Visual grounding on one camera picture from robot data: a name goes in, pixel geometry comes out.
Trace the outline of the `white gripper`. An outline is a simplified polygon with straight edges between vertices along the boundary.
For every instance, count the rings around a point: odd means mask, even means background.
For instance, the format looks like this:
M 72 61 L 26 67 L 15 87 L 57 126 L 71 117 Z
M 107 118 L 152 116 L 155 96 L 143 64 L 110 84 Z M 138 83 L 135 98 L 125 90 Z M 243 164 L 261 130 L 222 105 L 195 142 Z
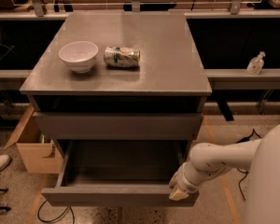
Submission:
M 187 199 L 189 193 L 198 191 L 201 181 L 200 173 L 193 164 L 191 162 L 184 162 L 169 181 L 169 187 L 173 189 L 169 199 L 172 201 Z

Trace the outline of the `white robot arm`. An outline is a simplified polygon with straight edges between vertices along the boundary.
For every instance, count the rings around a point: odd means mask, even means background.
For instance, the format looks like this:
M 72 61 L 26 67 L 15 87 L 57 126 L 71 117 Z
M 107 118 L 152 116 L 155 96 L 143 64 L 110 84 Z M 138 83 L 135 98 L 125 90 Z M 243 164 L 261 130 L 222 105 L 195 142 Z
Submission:
M 202 183 L 232 168 L 250 174 L 244 224 L 280 224 L 280 124 L 257 140 L 226 146 L 195 145 L 169 182 L 169 199 L 184 200 Z

